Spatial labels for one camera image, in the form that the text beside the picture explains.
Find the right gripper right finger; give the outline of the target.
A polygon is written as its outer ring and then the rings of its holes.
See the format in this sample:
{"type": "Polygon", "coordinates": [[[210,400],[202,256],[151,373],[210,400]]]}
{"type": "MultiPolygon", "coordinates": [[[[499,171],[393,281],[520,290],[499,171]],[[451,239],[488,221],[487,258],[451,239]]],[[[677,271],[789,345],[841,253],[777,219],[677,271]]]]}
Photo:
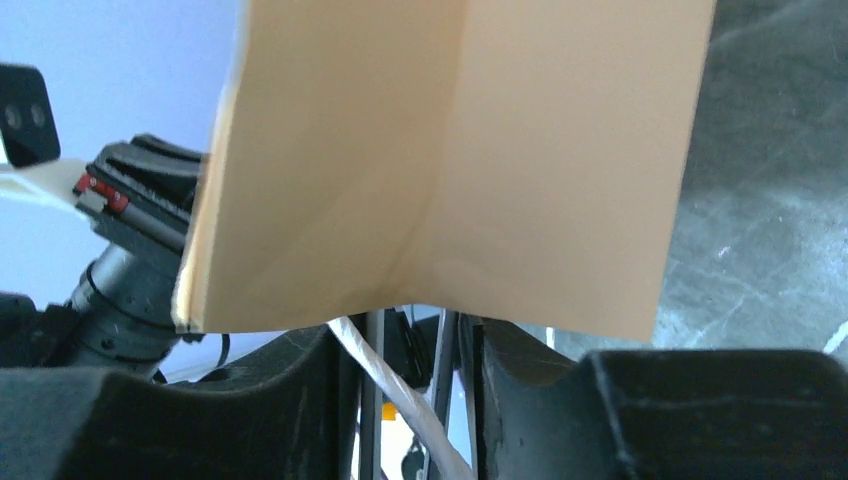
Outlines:
{"type": "Polygon", "coordinates": [[[573,361],[466,317],[482,479],[843,479],[847,373],[809,350],[607,350],[573,361]]]}

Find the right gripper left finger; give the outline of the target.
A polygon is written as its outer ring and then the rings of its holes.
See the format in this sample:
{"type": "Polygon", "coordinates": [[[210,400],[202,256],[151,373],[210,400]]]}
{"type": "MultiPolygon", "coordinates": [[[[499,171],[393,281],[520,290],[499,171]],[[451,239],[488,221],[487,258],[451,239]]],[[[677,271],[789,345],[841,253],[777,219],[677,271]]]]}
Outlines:
{"type": "Polygon", "coordinates": [[[195,383],[105,368],[1,373],[5,479],[345,479],[360,370],[326,327],[195,383]]]}

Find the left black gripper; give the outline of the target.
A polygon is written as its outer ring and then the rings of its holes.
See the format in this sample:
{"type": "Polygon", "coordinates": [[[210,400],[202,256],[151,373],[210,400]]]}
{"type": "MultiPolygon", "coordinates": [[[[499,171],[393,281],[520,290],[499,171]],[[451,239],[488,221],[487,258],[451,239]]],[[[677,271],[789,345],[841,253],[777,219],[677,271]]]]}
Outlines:
{"type": "Polygon", "coordinates": [[[68,300],[1,297],[5,366],[109,367],[153,378],[180,340],[171,302],[204,156],[151,134],[90,162],[1,168],[4,198],[78,215],[107,241],[68,300]]]}

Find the brown paper bag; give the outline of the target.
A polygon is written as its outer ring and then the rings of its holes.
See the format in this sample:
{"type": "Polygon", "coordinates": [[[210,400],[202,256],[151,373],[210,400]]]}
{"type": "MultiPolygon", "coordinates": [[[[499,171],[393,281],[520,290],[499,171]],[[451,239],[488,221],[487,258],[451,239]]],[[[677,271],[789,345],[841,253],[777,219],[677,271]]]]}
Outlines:
{"type": "Polygon", "coordinates": [[[328,324],[447,479],[472,472],[354,314],[405,304],[646,342],[711,1],[249,1],[172,303],[328,324]]]}

